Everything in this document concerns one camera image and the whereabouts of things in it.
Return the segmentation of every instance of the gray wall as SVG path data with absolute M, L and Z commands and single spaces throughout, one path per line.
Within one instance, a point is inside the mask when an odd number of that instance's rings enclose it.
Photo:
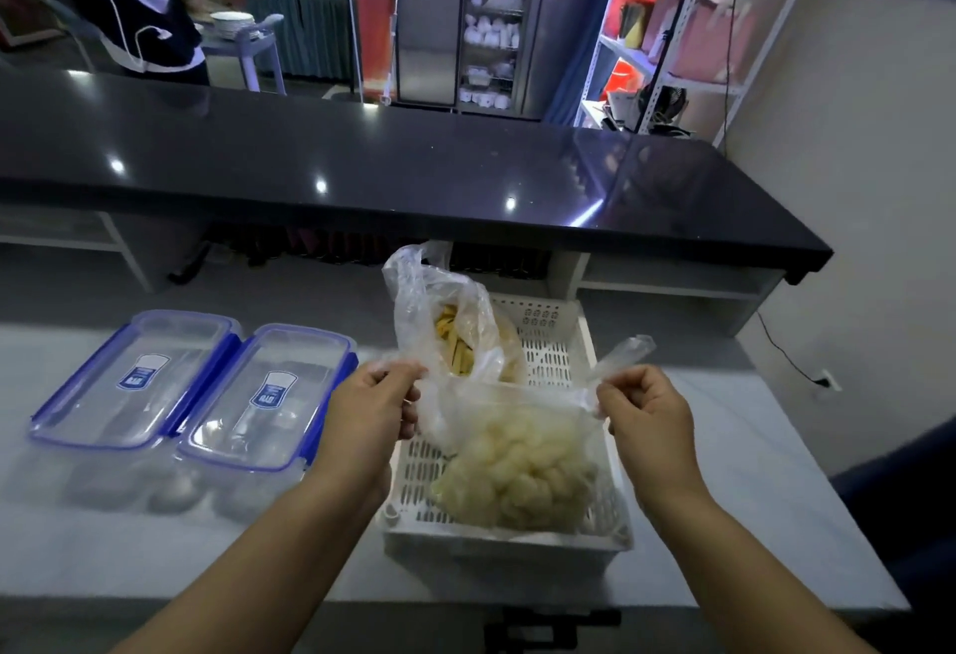
M 740 334 L 830 473 L 956 414 L 956 2 L 799 0 L 730 155 L 836 256 Z

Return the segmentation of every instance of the perforated basket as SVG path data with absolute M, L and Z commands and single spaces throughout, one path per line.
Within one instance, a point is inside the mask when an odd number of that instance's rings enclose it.
M 587 321 L 577 301 L 491 295 L 518 329 L 528 366 L 528 384 L 570 387 L 584 381 L 597 362 Z M 598 462 L 594 500 L 575 534 L 520 533 L 455 523 L 431 502 L 429 489 L 448 460 L 417 436 L 400 445 L 391 495 L 379 523 L 386 550 L 441 547 L 459 555 L 517 557 L 547 562 L 577 558 L 607 565 L 632 545 L 623 478 L 613 459 L 607 435 L 596 437 L 588 450 Z

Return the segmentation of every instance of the stack of plates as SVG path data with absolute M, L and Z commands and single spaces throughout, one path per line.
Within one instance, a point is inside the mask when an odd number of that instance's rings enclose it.
M 225 40 L 234 40 L 236 32 L 255 24 L 255 18 L 248 12 L 227 10 L 214 12 L 212 24 L 219 36 Z

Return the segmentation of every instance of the blue label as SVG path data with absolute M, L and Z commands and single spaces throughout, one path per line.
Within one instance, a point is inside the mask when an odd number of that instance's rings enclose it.
M 274 410 L 282 405 L 282 401 L 286 399 L 286 393 L 296 380 L 298 378 L 291 372 L 272 370 L 266 375 L 262 386 L 249 402 L 263 410 Z
M 167 362 L 169 358 L 165 355 L 139 355 L 133 368 L 117 382 L 117 387 L 128 392 L 145 390 Z

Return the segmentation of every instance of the black countertop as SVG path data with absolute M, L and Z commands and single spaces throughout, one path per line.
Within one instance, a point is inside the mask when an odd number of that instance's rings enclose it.
M 0 202 L 783 269 L 831 250 L 711 146 L 78 73 L 0 76 Z

